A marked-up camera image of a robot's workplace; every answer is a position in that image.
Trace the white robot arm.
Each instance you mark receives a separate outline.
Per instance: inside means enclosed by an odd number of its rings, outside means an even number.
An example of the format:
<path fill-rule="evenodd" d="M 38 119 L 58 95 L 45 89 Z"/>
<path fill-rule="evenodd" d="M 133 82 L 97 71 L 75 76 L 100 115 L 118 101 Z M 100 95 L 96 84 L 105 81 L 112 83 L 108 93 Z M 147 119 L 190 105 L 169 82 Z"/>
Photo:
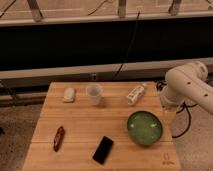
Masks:
<path fill-rule="evenodd" d="M 162 106 L 176 109 L 186 98 L 213 115 L 213 87 L 206 83 L 208 69 L 200 61 L 189 62 L 168 70 L 166 86 L 160 92 Z"/>

